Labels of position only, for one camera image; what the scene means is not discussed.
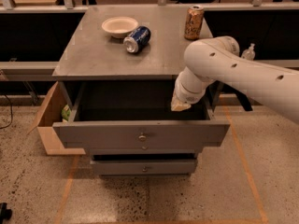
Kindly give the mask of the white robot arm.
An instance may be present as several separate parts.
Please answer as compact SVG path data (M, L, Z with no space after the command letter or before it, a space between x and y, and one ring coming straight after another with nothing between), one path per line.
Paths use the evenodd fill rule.
M238 53L238 43L230 36L192 42L184 52L185 68L176 79L171 109L190 108L218 80L299 123L299 72L246 60Z

